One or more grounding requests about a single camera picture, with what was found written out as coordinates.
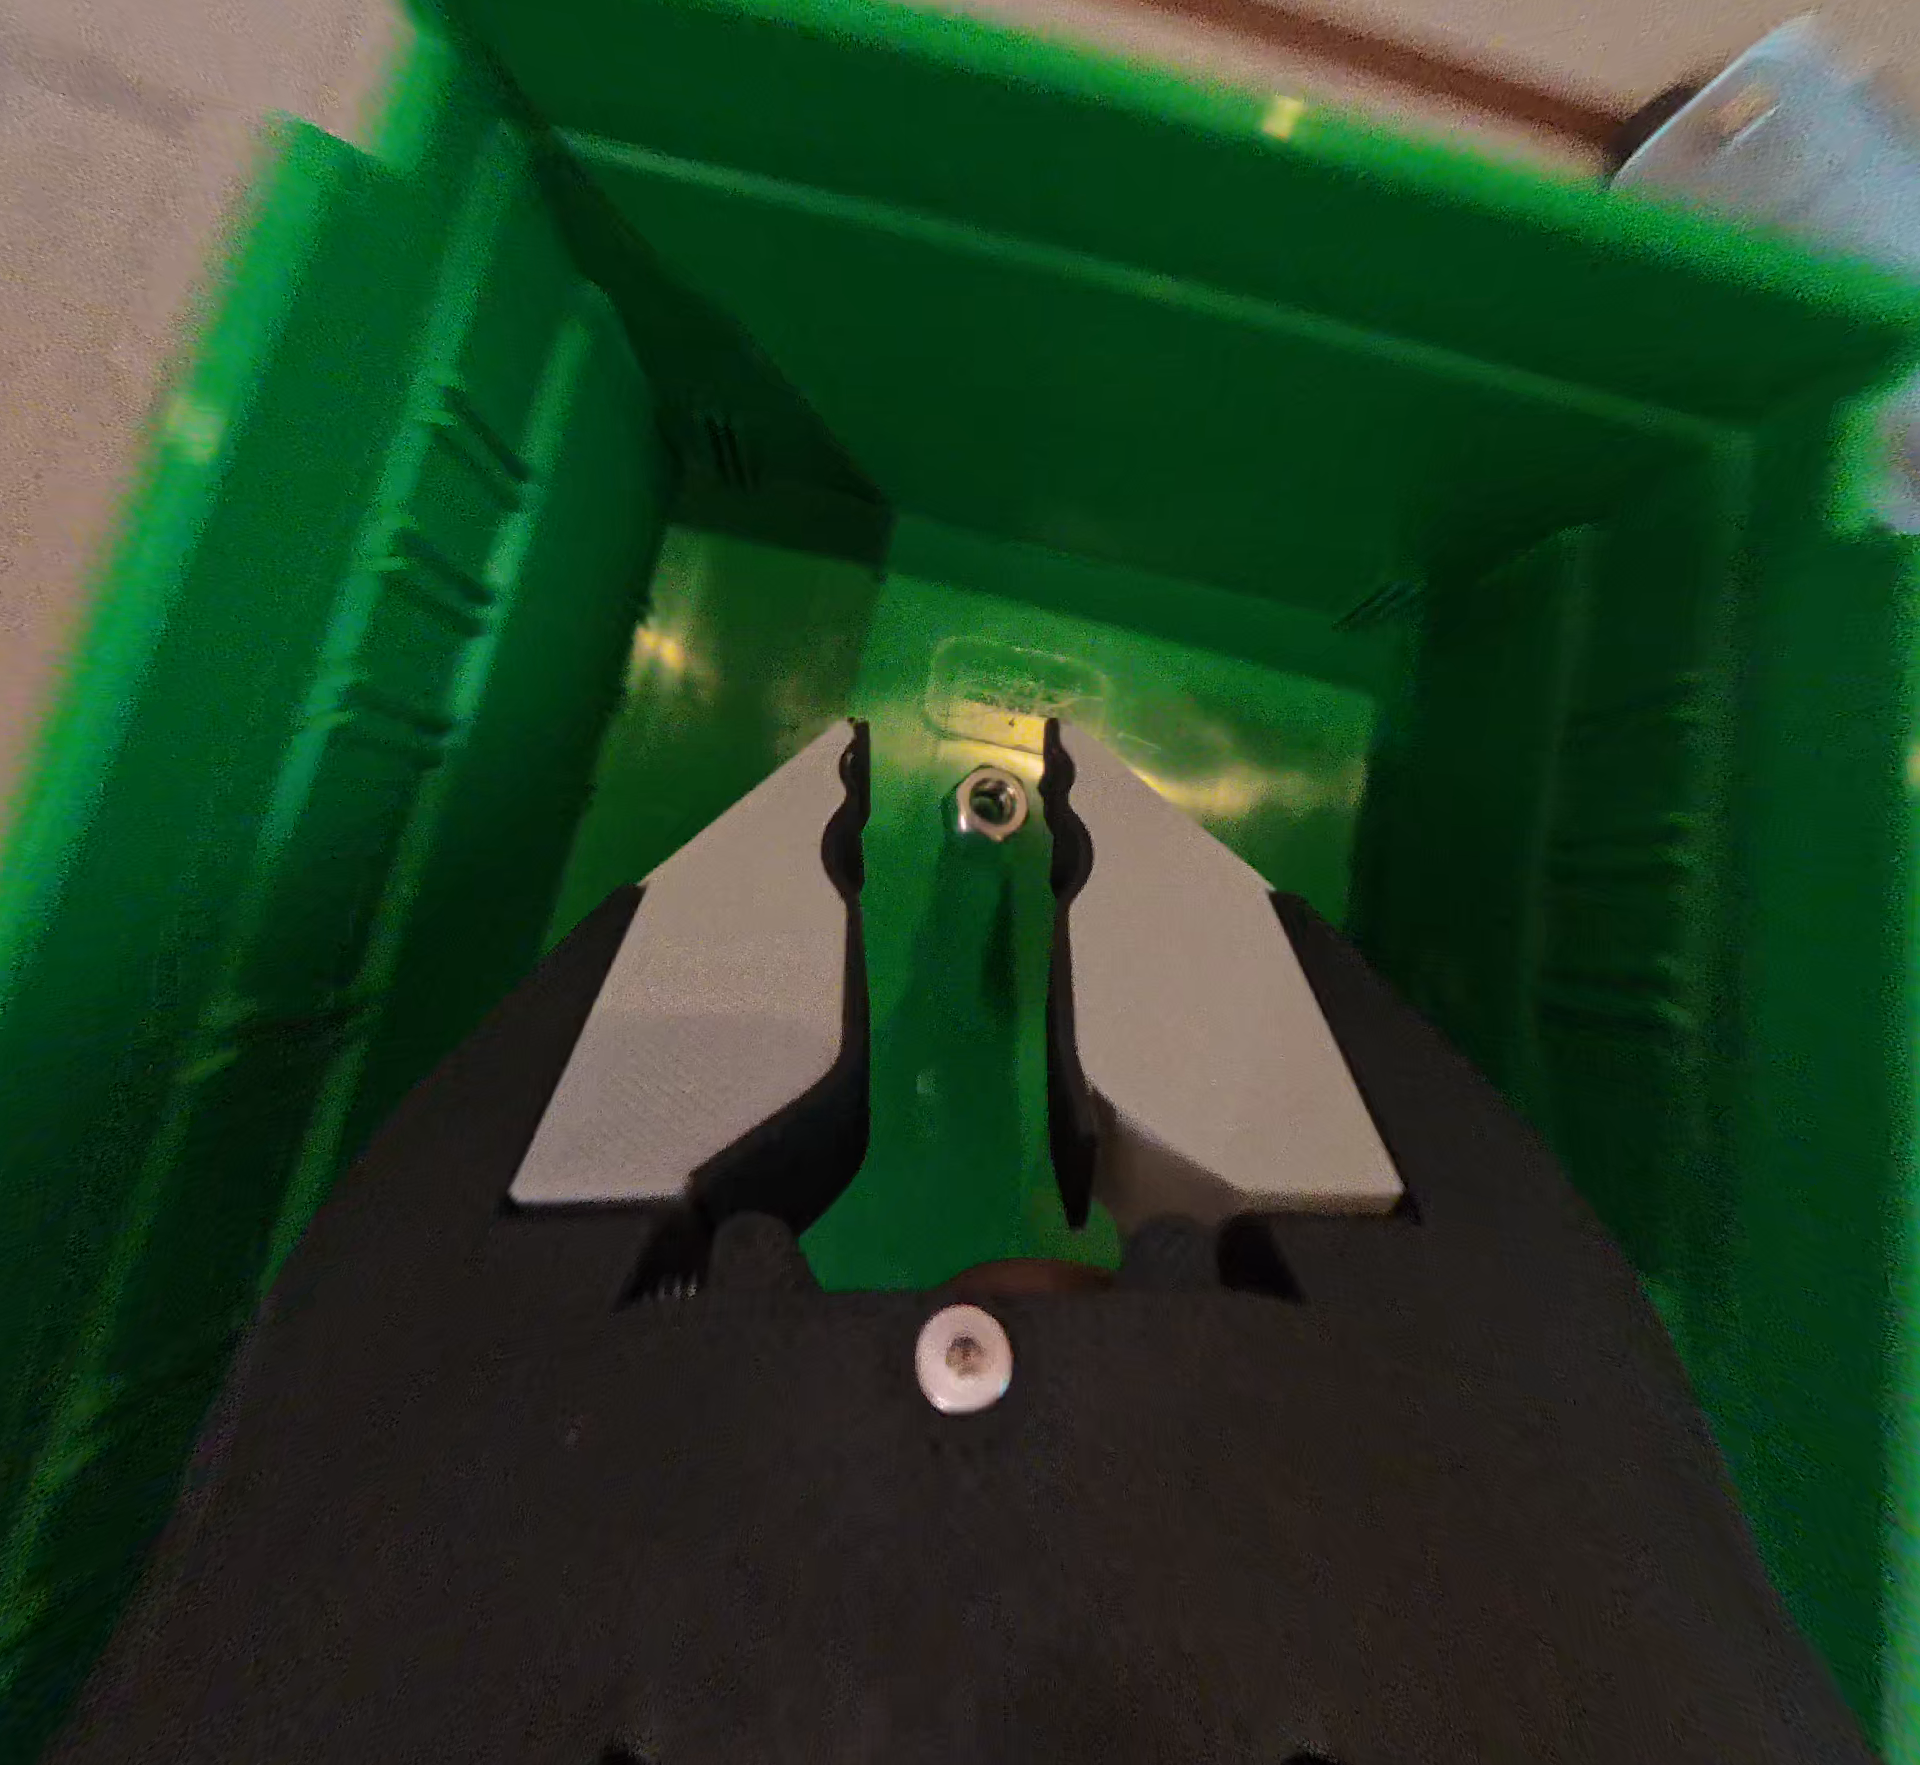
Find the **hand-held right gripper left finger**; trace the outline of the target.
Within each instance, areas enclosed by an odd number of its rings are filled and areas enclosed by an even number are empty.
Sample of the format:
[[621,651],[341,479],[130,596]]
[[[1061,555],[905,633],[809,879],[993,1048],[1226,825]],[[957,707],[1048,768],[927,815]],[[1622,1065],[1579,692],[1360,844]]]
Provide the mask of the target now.
[[828,721],[662,859],[510,1207],[817,1226],[867,1153],[867,721]]

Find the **clear plastic bag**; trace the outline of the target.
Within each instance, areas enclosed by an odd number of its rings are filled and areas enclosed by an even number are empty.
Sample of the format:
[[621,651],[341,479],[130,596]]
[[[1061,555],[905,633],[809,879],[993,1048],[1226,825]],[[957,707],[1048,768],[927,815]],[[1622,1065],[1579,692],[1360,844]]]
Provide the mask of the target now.
[[1625,113],[1605,176],[1887,267],[1916,267],[1920,249],[1916,98],[1822,12],[1766,30],[1710,83]]

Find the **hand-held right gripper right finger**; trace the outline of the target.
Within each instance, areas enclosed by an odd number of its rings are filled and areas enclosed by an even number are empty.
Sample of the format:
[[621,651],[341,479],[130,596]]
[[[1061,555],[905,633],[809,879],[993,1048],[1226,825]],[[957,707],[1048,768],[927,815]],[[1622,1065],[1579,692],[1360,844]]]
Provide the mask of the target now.
[[1040,728],[1048,1149],[1068,1226],[1391,1214],[1406,1177],[1253,861]]

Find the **green plastic bin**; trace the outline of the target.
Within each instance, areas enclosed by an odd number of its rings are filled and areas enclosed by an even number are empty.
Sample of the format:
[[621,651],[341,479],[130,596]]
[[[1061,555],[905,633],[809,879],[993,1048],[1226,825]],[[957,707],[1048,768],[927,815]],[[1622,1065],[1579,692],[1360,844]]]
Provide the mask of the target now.
[[[1916,1762],[1916,287],[897,0],[398,4],[12,815],[4,1762]],[[1068,1226],[1048,719],[1399,1211]],[[828,721],[853,1180],[510,1207]]]

